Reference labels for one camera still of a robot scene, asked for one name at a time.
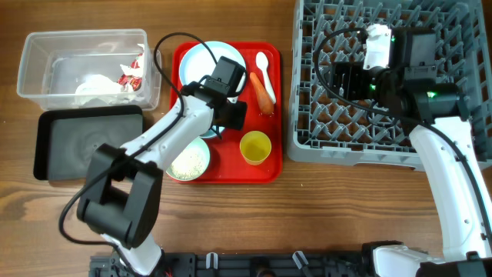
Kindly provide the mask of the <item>yellow plastic cup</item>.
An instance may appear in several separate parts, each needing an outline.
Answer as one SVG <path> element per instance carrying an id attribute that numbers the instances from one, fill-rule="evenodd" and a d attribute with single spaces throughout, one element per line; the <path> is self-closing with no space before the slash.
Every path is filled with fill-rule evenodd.
<path id="1" fill-rule="evenodd" d="M 272 144 L 263 132 L 246 133 L 239 144 L 241 155 L 249 165 L 260 165 L 271 154 Z"/>

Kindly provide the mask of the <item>pale green rice bowl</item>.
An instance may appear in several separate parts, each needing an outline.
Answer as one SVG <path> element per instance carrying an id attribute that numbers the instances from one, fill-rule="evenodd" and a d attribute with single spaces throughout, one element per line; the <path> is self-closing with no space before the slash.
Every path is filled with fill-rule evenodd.
<path id="1" fill-rule="evenodd" d="M 168 176 L 180 182 L 189 182 L 203 175 L 211 161 L 211 153 L 202 138 L 193 140 L 166 170 Z"/>

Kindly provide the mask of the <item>light blue bowl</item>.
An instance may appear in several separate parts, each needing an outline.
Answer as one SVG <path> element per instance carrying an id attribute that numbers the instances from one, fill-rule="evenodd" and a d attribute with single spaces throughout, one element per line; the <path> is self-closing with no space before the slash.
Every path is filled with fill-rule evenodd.
<path id="1" fill-rule="evenodd" d="M 222 126 L 213 126 L 207 130 L 204 134 L 200 135 L 202 139 L 213 139 L 217 137 L 217 133 L 221 134 L 225 130 Z"/>

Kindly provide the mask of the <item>orange carrot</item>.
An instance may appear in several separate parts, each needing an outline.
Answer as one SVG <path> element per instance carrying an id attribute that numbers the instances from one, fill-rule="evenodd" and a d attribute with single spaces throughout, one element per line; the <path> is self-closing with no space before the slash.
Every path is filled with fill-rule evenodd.
<path id="1" fill-rule="evenodd" d="M 256 94 L 258 107 L 262 114 L 270 115 L 274 112 L 274 103 L 271 101 L 269 94 L 267 93 L 264 86 L 261 84 L 258 76 L 251 72 L 249 75 L 249 79 L 254 87 L 254 91 Z"/>

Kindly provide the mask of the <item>red candy wrapper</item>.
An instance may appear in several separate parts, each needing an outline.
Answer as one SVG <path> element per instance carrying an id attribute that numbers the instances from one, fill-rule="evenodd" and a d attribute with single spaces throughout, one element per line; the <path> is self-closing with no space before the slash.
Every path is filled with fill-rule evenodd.
<path id="1" fill-rule="evenodd" d="M 144 74 L 144 55 L 139 54 L 130 65 L 120 65 L 123 71 L 118 79 L 125 92 L 135 92 L 140 89 Z"/>

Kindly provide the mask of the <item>white plastic spoon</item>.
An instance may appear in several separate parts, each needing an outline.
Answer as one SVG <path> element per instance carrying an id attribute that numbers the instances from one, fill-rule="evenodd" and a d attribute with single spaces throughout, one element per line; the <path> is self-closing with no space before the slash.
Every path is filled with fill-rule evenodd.
<path id="1" fill-rule="evenodd" d="M 268 75 L 268 65 L 269 65 L 268 58 L 266 54 L 264 54 L 263 52 L 258 52 L 256 54 L 255 61 L 256 61 L 256 66 L 261 70 L 261 73 L 263 75 L 264 87 L 266 89 L 266 92 L 268 93 L 268 96 L 270 97 L 272 103 L 275 104 L 277 102 L 277 99 Z"/>

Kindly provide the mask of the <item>large light blue plate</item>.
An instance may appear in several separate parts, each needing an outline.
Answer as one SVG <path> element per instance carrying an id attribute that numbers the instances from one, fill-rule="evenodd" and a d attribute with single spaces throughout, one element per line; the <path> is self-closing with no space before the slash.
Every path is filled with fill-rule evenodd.
<path id="1" fill-rule="evenodd" d="M 218 60 L 224 56 L 246 67 L 245 60 L 240 52 L 225 42 L 209 41 L 205 44 L 210 48 L 214 57 Z M 179 64 L 179 79 L 182 85 L 199 81 L 204 75 L 211 75 L 215 63 L 208 50 L 199 43 L 191 47 L 183 56 Z"/>

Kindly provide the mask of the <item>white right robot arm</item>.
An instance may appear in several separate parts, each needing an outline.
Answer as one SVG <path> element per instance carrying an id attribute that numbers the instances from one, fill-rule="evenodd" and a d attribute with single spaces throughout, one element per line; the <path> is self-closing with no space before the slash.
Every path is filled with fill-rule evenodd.
<path id="1" fill-rule="evenodd" d="M 472 142 L 464 94 L 437 80 L 436 35 L 425 27 L 359 28 L 365 56 L 349 79 L 327 81 L 325 90 L 349 105 L 363 99 L 374 112 L 402 124 L 420 157 L 437 208 L 443 255 L 434 258 L 399 242 L 363 247 L 372 276 L 489 276 L 491 200 Z"/>

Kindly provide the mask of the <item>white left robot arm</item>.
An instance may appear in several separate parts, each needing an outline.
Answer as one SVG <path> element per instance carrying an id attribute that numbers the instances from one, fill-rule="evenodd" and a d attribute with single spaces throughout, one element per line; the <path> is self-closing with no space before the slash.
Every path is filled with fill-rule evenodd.
<path id="1" fill-rule="evenodd" d="M 151 230 L 158 217 L 165 170 L 200 135 L 216 126 L 242 129 L 245 102 L 232 102 L 245 67 L 220 57 L 214 71 L 199 81 L 175 89 L 173 108 L 144 134 L 119 148 L 101 145 L 93 154 L 85 185 L 61 211 L 58 230 L 68 241 L 81 244 L 64 227 L 77 205 L 77 218 L 101 235 L 134 276 L 166 276 L 165 252 Z"/>

